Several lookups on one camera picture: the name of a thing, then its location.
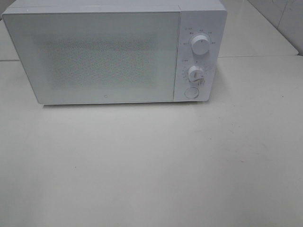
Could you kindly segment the round white door button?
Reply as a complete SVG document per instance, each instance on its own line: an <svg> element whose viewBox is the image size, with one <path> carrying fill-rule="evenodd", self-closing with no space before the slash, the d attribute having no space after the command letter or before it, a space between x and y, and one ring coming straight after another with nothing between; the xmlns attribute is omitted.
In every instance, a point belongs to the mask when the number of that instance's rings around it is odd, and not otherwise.
<svg viewBox="0 0 303 227"><path fill-rule="evenodd" d="M197 98L199 96L199 90L196 87L190 87L185 91L186 98Z"/></svg>

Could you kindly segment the white timer knob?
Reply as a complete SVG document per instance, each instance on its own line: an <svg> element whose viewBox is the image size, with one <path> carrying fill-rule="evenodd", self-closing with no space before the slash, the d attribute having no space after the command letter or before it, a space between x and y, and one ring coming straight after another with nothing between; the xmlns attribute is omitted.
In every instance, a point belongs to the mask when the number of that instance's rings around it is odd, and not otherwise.
<svg viewBox="0 0 303 227"><path fill-rule="evenodd" d="M187 74L189 82L198 83L204 78L205 69L200 66L192 66L188 69Z"/></svg>

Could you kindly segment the white microwave door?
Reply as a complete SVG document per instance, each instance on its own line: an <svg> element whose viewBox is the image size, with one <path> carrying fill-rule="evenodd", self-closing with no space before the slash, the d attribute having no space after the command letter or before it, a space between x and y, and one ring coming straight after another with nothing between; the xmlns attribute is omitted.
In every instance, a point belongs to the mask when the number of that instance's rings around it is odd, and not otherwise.
<svg viewBox="0 0 303 227"><path fill-rule="evenodd" d="M6 14L40 104L172 101L179 13Z"/></svg>

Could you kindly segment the white upper power knob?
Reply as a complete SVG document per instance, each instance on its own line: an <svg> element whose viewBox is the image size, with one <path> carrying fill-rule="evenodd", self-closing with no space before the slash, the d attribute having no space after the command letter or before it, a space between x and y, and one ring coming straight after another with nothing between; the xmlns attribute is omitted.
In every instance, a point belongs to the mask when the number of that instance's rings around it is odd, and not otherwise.
<svg viewBox="0 0 303 227"><path fill-rule="evenodd" d="M196 35L191 42L192 52L196 55L204 55L209 51L210 39L205 34Z"/></svg>

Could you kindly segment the white microwave oven body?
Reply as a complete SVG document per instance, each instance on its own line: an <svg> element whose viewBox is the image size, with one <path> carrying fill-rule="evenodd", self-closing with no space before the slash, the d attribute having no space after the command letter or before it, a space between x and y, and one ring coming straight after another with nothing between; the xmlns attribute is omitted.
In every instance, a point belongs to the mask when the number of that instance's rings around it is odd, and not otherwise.
<svg viewBox="0 0 303 227"><path fill-rule="evenodd" d="M4 21L6 14L161 12L179 13L173 100L161 102L207 101L227 18L227 10L218 0L17 0L3 12L2 19ZM196 55L192 52L190 42L194 36L201 34L209 37L210 48L206 54ZM198 83L188 80L187 71L192 66L205 69L204 78ZM185 91L190 87L198 88L197 98L186 98Z"/></svg>

